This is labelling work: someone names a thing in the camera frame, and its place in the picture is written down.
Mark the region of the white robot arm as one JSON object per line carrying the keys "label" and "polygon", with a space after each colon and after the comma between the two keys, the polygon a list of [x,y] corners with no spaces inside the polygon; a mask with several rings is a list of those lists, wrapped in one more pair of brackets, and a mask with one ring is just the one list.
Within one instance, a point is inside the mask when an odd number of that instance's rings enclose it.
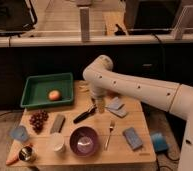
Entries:
{"label": "white robot arm", "polygon": [[193,171],[193,87],[156,79],[123,75],[112,71],[113,62],[98,56],[83,71],[93,99],[102,99],[110,90],[130,96],[186,121],[178,171]]}

